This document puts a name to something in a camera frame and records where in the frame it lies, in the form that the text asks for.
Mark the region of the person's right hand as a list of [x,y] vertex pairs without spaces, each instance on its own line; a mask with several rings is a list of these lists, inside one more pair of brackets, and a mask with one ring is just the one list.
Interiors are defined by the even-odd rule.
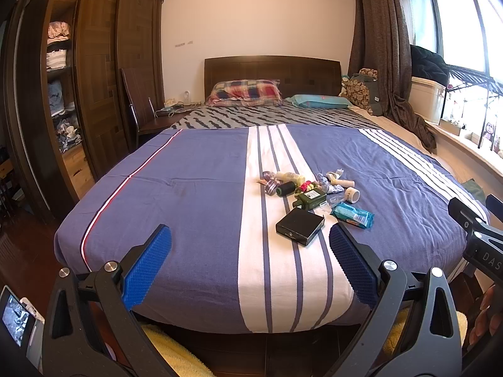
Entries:
[[480,313],[475,321],[474,327],[469,335],[469,345],[473,346],[480,341],[487,332],[494,335],[498,329],[501,320],[500,316],[493,315],[489,317],[488,310],[490,309],[495,294],[495,285],[491,285],[484,293],[482,303],[480,305]]

